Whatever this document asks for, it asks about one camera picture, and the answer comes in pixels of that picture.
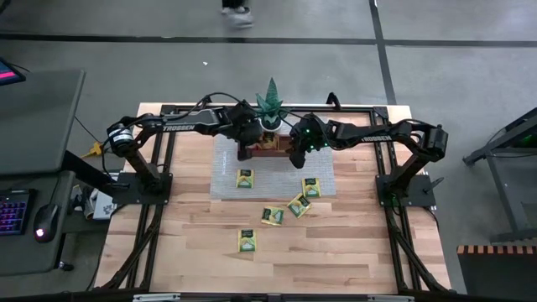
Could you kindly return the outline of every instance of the small potted plant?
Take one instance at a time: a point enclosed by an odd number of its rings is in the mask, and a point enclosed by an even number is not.
[[[256,93],[258,100],[259,121],[261,127],[267,132],[276,132],[282,126],[282,118],[287,117],[287,112],[280,111],[282,103],[278,97],[278,88],[273,78],[268,84],[267,96],[263,99]]]

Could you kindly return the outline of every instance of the rgb keyboard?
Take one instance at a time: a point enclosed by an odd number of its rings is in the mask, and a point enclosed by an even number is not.
[[[34,192],[0,191],[0,236],[24,234]]]

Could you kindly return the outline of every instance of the wooden workbench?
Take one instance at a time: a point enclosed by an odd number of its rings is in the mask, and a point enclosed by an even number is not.
[[[138,115],[159,113],[161,103],[143,103]],[[392,122],[410,117],[407,106],[388,107]],[[319,114],[342,122],[369,125],[364,113]],[[167,142],[164,135],[160,163]],[[372,144],[333,152],[336,196],[311,199],[300,219],[289,211],[283,226],[261,223],[263,206],[285,206],[289,200],[213,200],[211,166],[214,138],[177,134],[171,172],[174,185],[165,207],[154,263],[154,292],[236,293],[395,293],[394,269],[383,209],[378,206],[374,177],[378,173]],[[150,139],[141,149],[149,161]],[[396,144],[398,161],[410,155]],[[126,206],[108,231],[96,277],[106,283],[131,252],[140,206]],[[437,280],[450,287],[435,221],[421,208],[409,208],[414,249]],[[237,252],[237,230],[253,228],[258,251]],[[408,261],[402,257],[411,284]],[[143,275],[142,256],[138,280]]]

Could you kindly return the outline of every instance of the green plant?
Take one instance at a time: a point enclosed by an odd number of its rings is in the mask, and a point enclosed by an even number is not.
[[[276,83],[274,82],[273,78],[270,78],[267,96],[263,99],[262,96],[256,93],[256,97],[259,106],[258,111],[260,115],[263,116],[263,120],[265,122],[273,124],[278,120],[278,118],[283,119],[287,117],[286,111],[280,111],[284,101],[280,101],[278,97],[278,87],[276,87]]]

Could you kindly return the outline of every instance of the sneaker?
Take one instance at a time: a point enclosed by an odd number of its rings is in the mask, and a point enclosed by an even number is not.
[[[227,19],[231,27],[235,29],[247,29],[253,26],[253,17],[250,8],[237,8],[227,14]]]
[[[227,14],[229,14],[231,11],[232,11],[232,8],[223,8],[222,11],[221,11],[221,14],[223,14],[223,15],[227,15]],[[244,8],[244,7],[238,7],[238,8],[235,9],[235,11],[236,11],[237,13],[244,13],[244,12],[246,12],[246,8]]]

